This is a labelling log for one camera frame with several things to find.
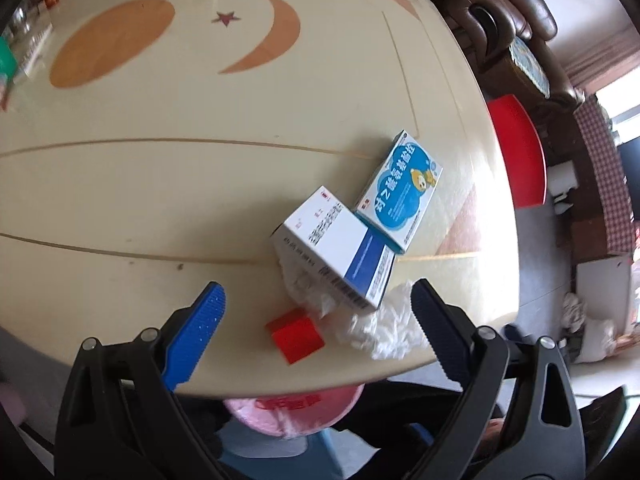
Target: red cube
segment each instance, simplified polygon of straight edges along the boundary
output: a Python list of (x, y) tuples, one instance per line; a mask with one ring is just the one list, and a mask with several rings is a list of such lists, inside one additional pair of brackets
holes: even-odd
[(287, 312), (266, 327), (290, 365), (324, 346), (324, 340), (303, 308)]

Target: window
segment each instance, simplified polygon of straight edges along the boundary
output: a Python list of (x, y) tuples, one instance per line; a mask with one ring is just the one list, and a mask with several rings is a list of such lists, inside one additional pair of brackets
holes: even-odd
[(617, 144), (640, 137), (640, 68), (596, 92), (613, 122)]

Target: brown leather sofa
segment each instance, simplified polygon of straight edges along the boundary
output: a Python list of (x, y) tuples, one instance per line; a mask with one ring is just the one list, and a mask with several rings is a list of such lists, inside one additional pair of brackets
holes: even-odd
[[(492, 96), (515, 94), (536, 124), (573, 111), (584, 100), (546, 44), (558, 26), (544, 0), (432, 1)], [(528, 71), (514, 61), (516, 54), (528, 58)]]

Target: white box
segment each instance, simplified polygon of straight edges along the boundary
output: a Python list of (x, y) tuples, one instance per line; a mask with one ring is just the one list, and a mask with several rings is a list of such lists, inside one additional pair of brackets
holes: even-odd
[(383, 232), (396, 253), (404, 254), (441, 173), (440, 165), (403, 130), (358, 201), (355, 213)]
[(271, 240), (283, 266), (303, 267), (363, 313), (380, 306), (395, 254), (385, 237), (363, 224), (320, 187), (278, 227)]

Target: cloth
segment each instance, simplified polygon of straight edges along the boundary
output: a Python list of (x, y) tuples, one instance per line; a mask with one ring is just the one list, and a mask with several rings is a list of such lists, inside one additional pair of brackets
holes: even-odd
[(589, 96), (574, 113), (593, 164), (598, 194), (604, 210), (609, 254), (631, 254), (636, 248), (631, 196), (626, 187), (620, 154), (609, 134), (595, 95)]

